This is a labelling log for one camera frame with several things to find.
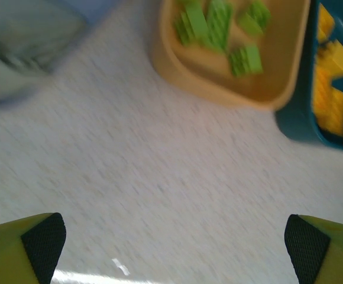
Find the gray cloth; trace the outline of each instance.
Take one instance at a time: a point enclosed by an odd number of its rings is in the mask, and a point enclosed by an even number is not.
[[[85,20],[47,0],[0,0],[0,96],[47,77]]]

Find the yellow lego brick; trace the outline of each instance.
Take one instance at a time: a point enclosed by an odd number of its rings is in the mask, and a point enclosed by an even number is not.
[[[323,43],[331,36],[335,27],[335,20],[325,7],[320,4],[319,6],[319,23],[318,23],[318,41]]]
[[[318,121],[322,121],[328,114],[332,99],[332,78],[325,68],[317,65],[314,76],[311,106]]]
[[[332,88],[332,101],[324,130],[343,137],[343,92]]]
[[[335,40],[319,49],[318,65],[326,68],[333,79],[343,77],[343,45]]]
[[[326,117],[316,117],[316,118],[317,118],[318,126],[319,126],[321,129],[325,129],[325,126],[326,126]]]

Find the beige plastic bin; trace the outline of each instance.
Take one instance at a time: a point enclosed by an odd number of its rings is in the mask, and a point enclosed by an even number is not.
[[[206,7],[209,0],[203,0]],[[210,101],[226,105],[248,105],[279,109],[291,98],[302,53],[310,0],[264,0],[271,12],[265,35],[249,38],[237,27],[235,18],[249,1],[234,4],[228,51],[257,42],[264,73],[236,78],[225,54],[199,45],[184,47],[174,30],[174,19],[182,6],[177,0],[163,0],[153,49],[153,65],[168,82]]]

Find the white speckled floor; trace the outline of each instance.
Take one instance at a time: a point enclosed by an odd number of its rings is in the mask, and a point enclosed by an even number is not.
[[[169,86],[148,59],[157,8],[123,1],[51,84],[0,108],[0,223],[61,212],[58,269],[107,276],[80,283],[297,283],[285,223],[343,222],[343,152]]]

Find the green lego brick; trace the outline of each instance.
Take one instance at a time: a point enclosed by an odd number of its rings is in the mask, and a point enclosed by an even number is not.
[[[233,75],[237,77],[263,72],[260,52],[255,44],[250,44],[232,52],[229,55],[229,62]]]
[[[208,36],[203,45],[216,51],[225,51],[234,9],[223,0],[211,0],[208,6]]]
[[[237,24],[249,35],[258,36],[263,34],[270,19],[271,14],[265,4],[254,1],[237,19]]]
[[[182,12],[174,23],[174,27],[178,33],[180,42],[186,46],[195,41],[194,32],[192,30],[189,18],[185,12]]]
[[[181,4],[188,4],[188,3],[191,3],[191,2],[197,2],[198,0],[178,0],[178,2],[180,2]]]
[[[198,40],[205,38],[208,33],[208,26],[201,4],[199,2],[190,2],[186,4],[185,10],[195,38]]]

